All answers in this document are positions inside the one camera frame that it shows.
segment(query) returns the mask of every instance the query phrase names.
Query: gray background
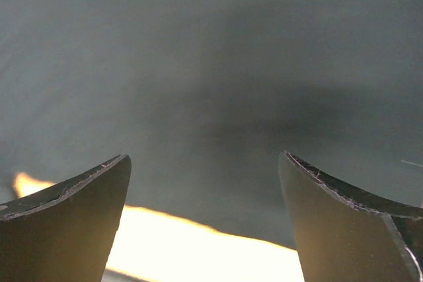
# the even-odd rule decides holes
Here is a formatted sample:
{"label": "gray background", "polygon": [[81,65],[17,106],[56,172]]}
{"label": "gray background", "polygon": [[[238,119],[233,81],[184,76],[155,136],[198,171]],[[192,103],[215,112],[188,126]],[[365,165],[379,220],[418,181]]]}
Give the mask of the gray background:
{"label": "gray background", "polygon": [[127,153],[129,204],[287,246],[283,150],[422,203],[423,168],[401,162],[423,164],[422,0],[0,9],[4,184],[19,171],[61,181]]}

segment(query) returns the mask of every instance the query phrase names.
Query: gray wall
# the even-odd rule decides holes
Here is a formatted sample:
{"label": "gray wall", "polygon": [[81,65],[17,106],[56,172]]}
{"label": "gray wall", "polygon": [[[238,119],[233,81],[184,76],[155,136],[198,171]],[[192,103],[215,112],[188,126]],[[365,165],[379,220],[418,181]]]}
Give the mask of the gray wall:
{"label": "gray wall", "polygon": [[423,198],[422,0],[0,0],[0,167],[292,245],[284,149]]}

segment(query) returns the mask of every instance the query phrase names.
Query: dark surface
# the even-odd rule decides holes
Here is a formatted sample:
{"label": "dark surface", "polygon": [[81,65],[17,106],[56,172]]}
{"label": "dark surface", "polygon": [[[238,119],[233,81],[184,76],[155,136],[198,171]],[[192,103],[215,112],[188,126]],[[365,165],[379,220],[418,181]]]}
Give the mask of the dark surface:
{"label": "dark surface", "polygon": [[423,279],[423,209],[351,186],[289,153],[279,169],[306,282]]}
{"label": "dark surface", "polygon": [[289,246],[283,150],[418,206],[421,3],[0,0],[1,177],[129,153],[129,204]]}
{"label": "dark surface", "polygon": [[101,282],[148,282],[148,281],[136,279],[135,277],[129,277],[127,275],[106,270],[104,271]]}
{"label": "dark surface", "polygon": [[0,281],[101,281],[131,176],[119,156],[0,210]]}

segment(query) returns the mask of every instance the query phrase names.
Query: bright light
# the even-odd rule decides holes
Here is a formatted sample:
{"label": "bright light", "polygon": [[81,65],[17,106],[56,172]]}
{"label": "bright light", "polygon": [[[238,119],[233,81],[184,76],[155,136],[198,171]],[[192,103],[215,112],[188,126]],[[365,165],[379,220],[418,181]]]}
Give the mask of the bright light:
{"label": "bright light", "polygon": [[[19,173],[19,197],[54,185]],[[304,282],[297,252],[125,205],[107,269],[150,282]]]}

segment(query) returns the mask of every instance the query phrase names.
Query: scratched edge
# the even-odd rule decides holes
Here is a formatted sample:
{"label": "scratched edge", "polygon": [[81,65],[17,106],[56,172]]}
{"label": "scratched edge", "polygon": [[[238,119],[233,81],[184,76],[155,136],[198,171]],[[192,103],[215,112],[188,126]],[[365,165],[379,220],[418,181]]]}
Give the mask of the scratched edge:
{"label": "scratched edge", "polygon": [[[316,168],[315,166],[305,162],[304,160],[301,160],[300,158],[297,158],[296,156],[294,156],[293,154],[284,151],[285,156],[287,156],[287,158],[289,159],[289,161],[298,166],[302,171],[304,171],[306,173],[306,175],[310,176],[313,181],[316,183],[316,185],[318,185],[318,187],[320,187],[322,190],[324,190],[328,195],[330,195],[332,198],[334,198],[335,200],[339,201],[340,203],[343,203],[344,205],[347,205],[348,207],[356,210],[356,211],[364,211],[366,213],[369,213],[371,215],[377,215],[377,216],[394,216],[394,217],[398,217],[398,218],[410,218],[409,216],[406,215],[394,215],[394,214],[390,214],[388,212],[381,212],[378,211],[377,209],[368,207],[366,205],[364,205],[363,203],[359,203],[357,202],[354,198],[352,197],[345,197],[343,195],[341,195],[340,193],[338,193],[335,189],[330,188],[329,186],[327,186],[320,178],[319,176],[321,174],[326,174],[324,173],[322,170]],[[308,169],[305,165],[308,164],[310,166],[312,166],[314,170]]]}
{"label": "scratched edge", "polygon": [[3,221],[8,221],[17,217],[21,217],[21,216],[25,216],[25,215],[29,215],[32,213],[35,213],[37,211],[41,211],[43,209],[47,209],[51,206],[55,206],[63,201],[65,201],[67,198],[69,198],[70,196],[72,196],[75,192],[78,192],[79,190],[81,190],[82,188],[84,188],[86,185],[90,184],[93,180],[95,180],[99,175],[101,175],[102,173],[110,170],[113,166],[115,166],[117,163],[119,163],[123,158],[127,157],[127,155],[118,155],[110,160],[107,160],[106,162],[99,164],[96,167],[100,167],[98,170],[95,170],[94,172],[92,172],[92,174],[88,175],[87,178],[85,178],[84,180],[79,181],[78,183],[76,183],[75,185],[69,187],[69,188],[64,188],[63,191],[60,193],[59,197],[47,202],[47,203],[43,203],[39,206],[36,206],[34,208],[31,209],[27,209],[26,211],[21,211],[18,213],[11,213],[11,214],[5,214],[2,216],[2,218],[0,220]]}

